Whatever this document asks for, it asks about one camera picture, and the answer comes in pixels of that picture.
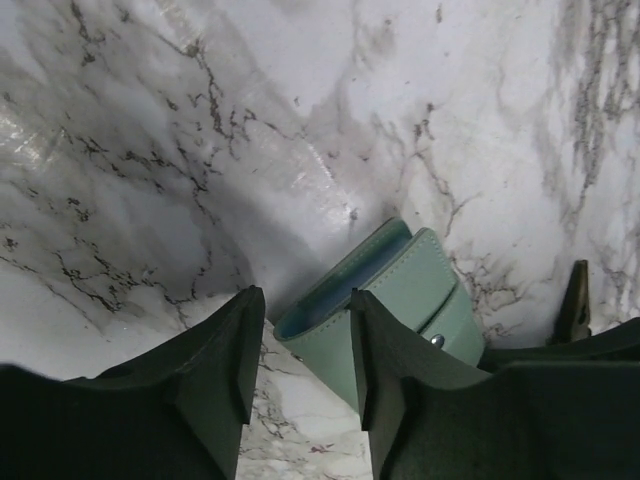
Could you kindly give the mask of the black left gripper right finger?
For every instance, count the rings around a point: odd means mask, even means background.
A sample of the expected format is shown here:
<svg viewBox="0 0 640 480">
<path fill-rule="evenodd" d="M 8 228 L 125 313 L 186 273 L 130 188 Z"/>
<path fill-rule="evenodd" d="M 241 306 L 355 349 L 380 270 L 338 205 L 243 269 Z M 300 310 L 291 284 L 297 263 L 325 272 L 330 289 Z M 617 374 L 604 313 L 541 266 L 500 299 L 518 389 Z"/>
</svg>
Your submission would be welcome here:
<svg viewBox="0 0 640 480">
<path fill-rule="evenodd" d="M 639 322 L 467 365 L 351 297 L 361 425 L 378 479 L 635 479 Z"/>
</svg>

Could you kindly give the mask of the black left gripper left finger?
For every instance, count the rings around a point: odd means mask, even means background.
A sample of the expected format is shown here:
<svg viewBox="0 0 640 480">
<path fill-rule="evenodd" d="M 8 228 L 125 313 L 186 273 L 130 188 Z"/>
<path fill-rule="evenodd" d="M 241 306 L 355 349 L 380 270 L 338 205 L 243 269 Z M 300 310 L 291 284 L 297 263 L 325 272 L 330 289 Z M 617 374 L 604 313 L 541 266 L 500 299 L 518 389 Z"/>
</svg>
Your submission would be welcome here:
<svg viewBox="0 0 640 480">
<path fill-rule="evenodd" d="M 265 315 L 236 294 L 165 343 L 95 378 L 1 368 L 5 479 L 231 479 L 249 423 Z"/>
</svg>

